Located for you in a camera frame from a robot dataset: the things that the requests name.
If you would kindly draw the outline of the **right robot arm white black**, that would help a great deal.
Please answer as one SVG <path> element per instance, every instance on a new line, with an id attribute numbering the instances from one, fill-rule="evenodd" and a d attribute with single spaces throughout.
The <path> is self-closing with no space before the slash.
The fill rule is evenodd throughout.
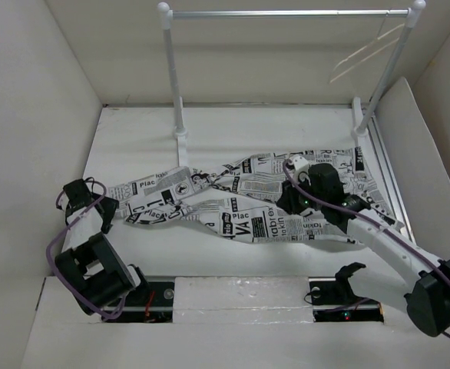
<path id="1" fill-rule="evenodd" d="M 405 238 L 367 201 L 345 192 L 329 163 L 311 164 L 294 155 L 282 163 L 286 180 L 277 206 L 288 214 L 320 212 L 328 224 L 378 255 L 401 281 L 384 282 L 353 262 L 336 272 L 334 293 L 345 303 L 368 298 L 405 312 L 429 337 L 450 327 L 450 259 L 444 260 Z"/>

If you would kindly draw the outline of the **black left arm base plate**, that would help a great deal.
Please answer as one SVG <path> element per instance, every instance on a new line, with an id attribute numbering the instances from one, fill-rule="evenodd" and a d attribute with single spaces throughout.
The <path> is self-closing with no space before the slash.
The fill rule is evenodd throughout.
<path id="1" fill-rule="evenodd" d="M 175 278 L 146 277 L 148 288 L 132 291 L 119 317 L 107 323 L 164 324 L 173 322 Z"/>

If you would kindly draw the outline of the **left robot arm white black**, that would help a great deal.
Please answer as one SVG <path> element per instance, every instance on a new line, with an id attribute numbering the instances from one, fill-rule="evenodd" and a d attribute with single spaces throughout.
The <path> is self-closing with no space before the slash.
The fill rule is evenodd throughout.
<path id="1" fill-rule="evenodd" d="M 108 240 L 119 201 L 96 193 L 95 186 L 102 184 L 81 178 L 63 187 L 56 207 L 65 212 L 71 246 L 51 264 L 84 313 L 114 320 L 127 302 L 146 304 L 154 294 L 141 269 L 126 265 Z"/>

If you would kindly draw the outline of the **newspaper print trousers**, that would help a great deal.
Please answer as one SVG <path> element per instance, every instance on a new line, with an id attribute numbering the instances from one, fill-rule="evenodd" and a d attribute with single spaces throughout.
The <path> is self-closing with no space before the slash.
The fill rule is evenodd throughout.
<path id="1" fill-rule="evenodd" d="M 340 241 L 358 244 L 320 211 L 288 214 L 277 206 L 293 153 L 262 153 L 211 169 L 172 168 L 109 188 L 117 218 L 128 224 L 196 221 L 242 243 Z"/>

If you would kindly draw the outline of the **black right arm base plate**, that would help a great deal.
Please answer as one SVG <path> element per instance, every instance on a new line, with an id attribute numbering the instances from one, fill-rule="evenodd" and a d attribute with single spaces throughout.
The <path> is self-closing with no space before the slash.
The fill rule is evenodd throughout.
<path id="1" fill-rule="evenodd" d="M 314 277 L 308 283 L 303 300 L 313 307 L 315 323 L 384 322 L 378 301 L 355 296 L 335 278 Z"/>

